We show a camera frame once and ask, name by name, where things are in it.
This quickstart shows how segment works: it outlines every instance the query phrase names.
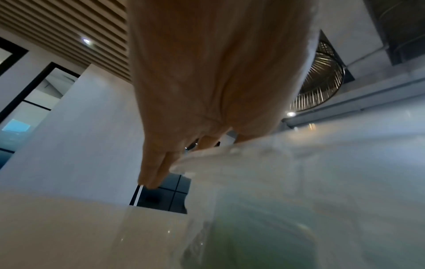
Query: translucent plastic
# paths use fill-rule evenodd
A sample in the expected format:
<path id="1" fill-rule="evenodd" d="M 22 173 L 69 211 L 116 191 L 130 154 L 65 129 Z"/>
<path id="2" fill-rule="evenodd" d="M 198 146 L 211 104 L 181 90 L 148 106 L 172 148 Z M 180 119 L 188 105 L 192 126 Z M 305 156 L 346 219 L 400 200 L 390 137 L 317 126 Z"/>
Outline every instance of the translucent plastic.
<path id="1" fill-rule="evenodd" d="M 391 113 L 179 160 L 191 221 L 173 267 L 425 268 L 424 111 Z"/>

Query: wooden slat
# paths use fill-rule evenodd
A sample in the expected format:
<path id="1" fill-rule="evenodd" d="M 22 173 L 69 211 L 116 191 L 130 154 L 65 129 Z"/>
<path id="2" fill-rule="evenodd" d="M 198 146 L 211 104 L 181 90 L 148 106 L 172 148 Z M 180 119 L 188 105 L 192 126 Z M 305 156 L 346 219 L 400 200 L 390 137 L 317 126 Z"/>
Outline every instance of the wooden slat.
<path id="1" fill-rule="evenodd" d="M 2 28 L 81 67 L 92 63 L 130 81 L 126 21 L 126 0 L 0 0 Z"/>

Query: recessed light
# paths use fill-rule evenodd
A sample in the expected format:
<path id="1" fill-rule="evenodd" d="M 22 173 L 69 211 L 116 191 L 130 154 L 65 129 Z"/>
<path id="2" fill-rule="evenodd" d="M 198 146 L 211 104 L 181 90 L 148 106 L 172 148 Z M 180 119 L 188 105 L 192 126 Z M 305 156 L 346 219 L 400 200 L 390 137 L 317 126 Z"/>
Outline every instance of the recessed light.
<path id="1" fill-rule="evenodd" d="M 91 45 L 92 41 L 90 39 L 87 38 L 83 38 L 84 43 L 86 43 L 87 45 Z"/>

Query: hand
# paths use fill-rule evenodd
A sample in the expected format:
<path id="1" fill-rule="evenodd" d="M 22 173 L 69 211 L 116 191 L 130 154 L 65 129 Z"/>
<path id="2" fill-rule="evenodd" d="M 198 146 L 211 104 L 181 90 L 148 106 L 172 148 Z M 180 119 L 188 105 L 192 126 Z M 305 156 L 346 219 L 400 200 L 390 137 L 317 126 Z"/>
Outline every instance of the hand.
<path id="1" fill-rule="evenodd" d="M 139 184 L 157 188 L 184 148 L 264 136 L 317 47 L 317 0 L 130 0 L 129 59 L 145 132 Z"/>

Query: black tiled wall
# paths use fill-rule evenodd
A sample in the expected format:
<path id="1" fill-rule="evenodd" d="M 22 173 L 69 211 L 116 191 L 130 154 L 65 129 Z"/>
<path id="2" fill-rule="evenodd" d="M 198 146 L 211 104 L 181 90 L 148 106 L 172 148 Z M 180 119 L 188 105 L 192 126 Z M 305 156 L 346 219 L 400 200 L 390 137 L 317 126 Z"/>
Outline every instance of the black tiled wall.
<path id="1" fill-rule="evenodd" d="M 164 211 L 187 214 L 185 209 L 185 198 L 189 192 L 190 179 L 170 173 L 156 190 L 142 188 L 140 198 L 135 201 L 135 196 L 130 205 L 147 207 Z"/>

